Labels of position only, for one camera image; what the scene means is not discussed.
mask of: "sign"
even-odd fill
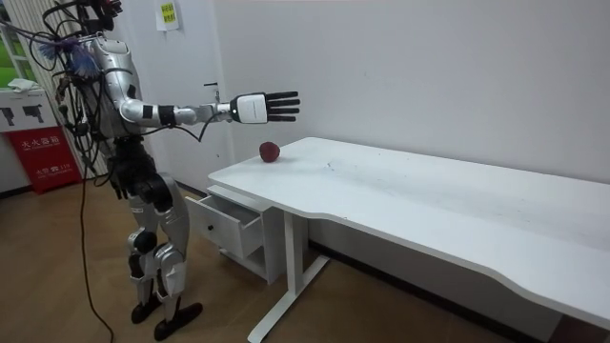
[[[156,0],[156,29],[157,30],[178,30],[178,15],[173,0]]]
[[[0,132],[57,126],[44,90],[0,91]]]
[[[21,165],[37,193],[80,182],[78,166],[59,127],[8,132]]]

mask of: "open drawer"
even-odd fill
[[[201,200],[186,197],[191,228],[240,258],[263,244],[260,213],[211,195]]]

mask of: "desk surface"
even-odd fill
[[[210,179],[482,272],[610,329],[610,185],[319,138]]]

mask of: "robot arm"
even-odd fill
[[[159,128],[175,125],[194,125],[213,121],[234,120],[244,124],[266,124],[270,121],[293,122],[300,104],[295,91],[239,95],[225,104],[198,107],[177,107],[147,104],[136,97],[138,80],[129,48],[123,42],[103,36],[91,40],[90,49],[106,74],[110,99],[128,122],[142,127]]]

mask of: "red apple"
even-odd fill
[[[279,147],[273,142],[265,142],[261,144],[258,148],[258,152],[260,152],[260,158],[267,163],[275,162],[277,157],[279,157]]]

